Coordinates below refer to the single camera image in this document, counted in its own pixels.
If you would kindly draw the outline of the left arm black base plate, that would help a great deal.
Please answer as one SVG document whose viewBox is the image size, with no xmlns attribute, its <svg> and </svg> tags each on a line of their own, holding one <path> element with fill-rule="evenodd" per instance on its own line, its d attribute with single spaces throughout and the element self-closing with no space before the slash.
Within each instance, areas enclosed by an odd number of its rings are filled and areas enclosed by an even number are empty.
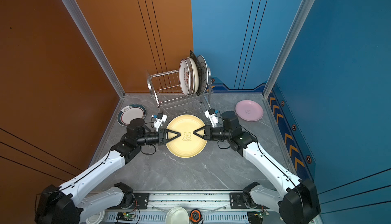
<svg viewBox="0 0 391 224">
<path fill-rule="evenodd" d="M 150 194 L 147 192 L 134 193 L 134 199 L 130 206 L 123 207 L 121 205 L 109 208 L 109 210 L 146 210 L 149 203 Z"/>
</svg>

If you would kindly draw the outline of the yellow round plate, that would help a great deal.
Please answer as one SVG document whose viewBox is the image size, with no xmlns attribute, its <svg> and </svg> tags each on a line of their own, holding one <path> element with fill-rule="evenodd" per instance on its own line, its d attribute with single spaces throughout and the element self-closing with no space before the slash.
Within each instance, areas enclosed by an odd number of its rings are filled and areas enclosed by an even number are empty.
<svg viewBox="0 0 391 224">
<path fill-rule="evenodd" d="M 191 158 L 199 154 L 205 148 L 207 141 L 194 135 L 193 132 L 204 127 L 204 122 L 193 115 L 181 115 L 173 119 L 167 126 L 167 129 L 179 132 L 181 135 L 173 141 L 166 144 L 168 150 L 175 156 L 181 158 Z"/>
</svg>

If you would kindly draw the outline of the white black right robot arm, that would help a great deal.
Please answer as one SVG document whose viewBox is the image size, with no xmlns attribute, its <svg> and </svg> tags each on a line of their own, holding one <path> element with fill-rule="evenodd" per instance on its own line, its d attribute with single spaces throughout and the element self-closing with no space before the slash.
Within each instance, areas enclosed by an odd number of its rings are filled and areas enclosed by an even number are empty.
<svg viewBox="0 0 391 224">
<path fill-rule="evenodd" d="M 252 163 L 274 186 L 271 190 L 256 182 L 248 185 L 243 198 L 249 206 L 266 206 L 278 212 L 286 224 L 308 224 L 321 213 L 312 180 L 302 180 L 275 160 L 256 136 L 240 125 L 235 112 L 224 112 L 222 120 L 222 127 L 206 125 L 193 134 L 206 141 L 228 142 L 230 149 Z"/>
</svg>

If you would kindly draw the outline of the cream beige round plate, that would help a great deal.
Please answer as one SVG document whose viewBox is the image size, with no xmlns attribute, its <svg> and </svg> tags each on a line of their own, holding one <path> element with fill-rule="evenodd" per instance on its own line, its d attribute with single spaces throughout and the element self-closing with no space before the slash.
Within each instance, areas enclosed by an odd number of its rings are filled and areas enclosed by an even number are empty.
<svg viewBox="0 0 391 224">
<path fill-rule="evenodd" d="M 198 92 L 199 88 L 199 73 L 197 69 L 197 65 L 195 61 L 192 58 L 188 58 L 190 60 L 191 66 L 192 66 L 192 71 L 193 71 L 193 90 L 192 90 L 192 95 L 196 94 Z"/>
</svg>

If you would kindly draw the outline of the white plate orange sunburst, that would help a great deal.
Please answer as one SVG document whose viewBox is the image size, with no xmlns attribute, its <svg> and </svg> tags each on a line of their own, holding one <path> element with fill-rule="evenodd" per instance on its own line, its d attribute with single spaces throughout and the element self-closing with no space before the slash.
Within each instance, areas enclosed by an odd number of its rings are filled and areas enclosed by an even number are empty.
<svg viewBox="0 0 391 224">
<path fill-rule="evenodd" d="M 188 64 L 188 73 L 189 73 L 189 91 L 188 96 L 192 95 L 195 91 L 195 66 L 194 61 L 190 57 L 186 58 Z"/>
</svg>

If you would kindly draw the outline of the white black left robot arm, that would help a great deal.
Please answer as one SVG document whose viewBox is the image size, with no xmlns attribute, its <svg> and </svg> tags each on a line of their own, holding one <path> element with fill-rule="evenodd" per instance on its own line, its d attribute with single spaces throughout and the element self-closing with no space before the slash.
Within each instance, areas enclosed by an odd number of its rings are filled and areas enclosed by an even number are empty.
<svg viewBox="0 0 391 224">
<path fill-rule="evenodd" d="M 180 136 L 180 132 L 166 128 L 152 132 L 143 119 L 133 119 L 121 140 L 101 160 L 60 186 L 50 185 L 42 191 L 35 222 L 79 224 L 111 207 L 135 207 L 133 189 L 122 182 L 90 198 L 87 195 L 109 175 L 133 160 L 142 146 L 165 145 Z"/>
</svg>

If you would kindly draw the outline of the black square floral plate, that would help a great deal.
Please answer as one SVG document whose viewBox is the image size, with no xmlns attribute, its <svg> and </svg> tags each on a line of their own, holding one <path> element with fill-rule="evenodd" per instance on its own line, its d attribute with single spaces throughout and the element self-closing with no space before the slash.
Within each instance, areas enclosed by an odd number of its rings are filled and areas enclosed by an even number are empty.
<svg viewBox="0 0 391 224">
<path fill-rule="evenodd" d="M 192 50 L 190 50 L 190 58 L 192 58 L 197 66 L 197 71 L 198 71 L 198 80 L 199 80 L 199 86 L 198 86 L 198 90 L 197 90 L 197 93 L 198 94 L 201 94 L 202 93 L 202 78 L 203 78 L 203 75 L 202 75 L 202 69 L 201 69 L 201 62 L 198 60 L 198 58 L 196 57 L 196 55 L 194 54 L 194 52 Z"/>
</svg>

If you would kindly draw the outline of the silver wire dish rack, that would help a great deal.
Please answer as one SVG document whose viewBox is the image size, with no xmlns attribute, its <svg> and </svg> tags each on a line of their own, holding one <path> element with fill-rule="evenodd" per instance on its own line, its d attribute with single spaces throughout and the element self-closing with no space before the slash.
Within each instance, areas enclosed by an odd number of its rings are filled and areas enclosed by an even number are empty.
<svg viewBox="0 0 391 224">
<path fill-rule="evenodd" d="M 178 70 L 157 74 L 146 72 L 146 81 L 158 110 L 171 119 L 182 114 L 191 114 L 205 120 L 204 112 L 212 108 L 212 87 L 209 86 L 204 93 L 185 96 L 180 88 Z"/>
</svg>

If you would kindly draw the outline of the white plate red characters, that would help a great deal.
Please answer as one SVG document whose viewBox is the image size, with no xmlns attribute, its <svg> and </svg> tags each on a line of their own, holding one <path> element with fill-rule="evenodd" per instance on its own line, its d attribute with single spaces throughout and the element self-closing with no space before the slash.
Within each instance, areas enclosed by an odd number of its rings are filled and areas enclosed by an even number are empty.
<svg viewBox="0 0 391 224">
<path fill-rule="evenodd" d="M 179 81 L 182 94 L 187 96 L 190 91 L 189 65 L 187 59 L 182 59 L 180 62 Z"/>
</svg>

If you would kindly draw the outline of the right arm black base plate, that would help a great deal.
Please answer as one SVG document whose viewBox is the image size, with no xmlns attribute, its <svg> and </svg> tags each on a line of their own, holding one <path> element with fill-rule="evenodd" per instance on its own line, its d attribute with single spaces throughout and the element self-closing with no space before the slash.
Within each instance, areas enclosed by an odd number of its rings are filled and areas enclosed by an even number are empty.
<svg viewBox="0 0 391 224">
<path fill-rule="evenodd" d="M 256 204 L 249 193 L 244 192 L 231 192 L 230 196 L 230 206 L 231 209 L 266 209 L 269 210 L 266 206 Z"/>
</svg>

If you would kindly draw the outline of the pink round plate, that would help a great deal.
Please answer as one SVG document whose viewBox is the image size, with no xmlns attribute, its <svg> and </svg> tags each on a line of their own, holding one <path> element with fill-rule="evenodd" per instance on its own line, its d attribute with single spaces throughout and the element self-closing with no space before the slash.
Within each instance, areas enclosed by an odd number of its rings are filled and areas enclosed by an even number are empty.
<svg viewBox="0 0 391 224">
<path fill-rule="evenodd" d="M 237 116 L 248 122 L 256 122 L 262 119 L 264 110 L 262 106 L 252 100 L 242 100 L 235 106 Z"/>
</svg>

